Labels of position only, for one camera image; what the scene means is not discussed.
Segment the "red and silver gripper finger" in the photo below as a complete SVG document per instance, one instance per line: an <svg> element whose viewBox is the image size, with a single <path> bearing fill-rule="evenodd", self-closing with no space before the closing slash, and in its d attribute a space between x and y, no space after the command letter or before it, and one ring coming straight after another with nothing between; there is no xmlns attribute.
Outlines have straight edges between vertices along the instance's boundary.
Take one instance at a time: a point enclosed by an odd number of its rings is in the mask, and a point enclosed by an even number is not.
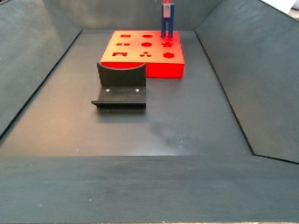
<svg viewBox="0 0 299 224"><path fill-rule="evenodd" d="M169 18L172 15L172 0L162 0L162 17Z"/></svg>

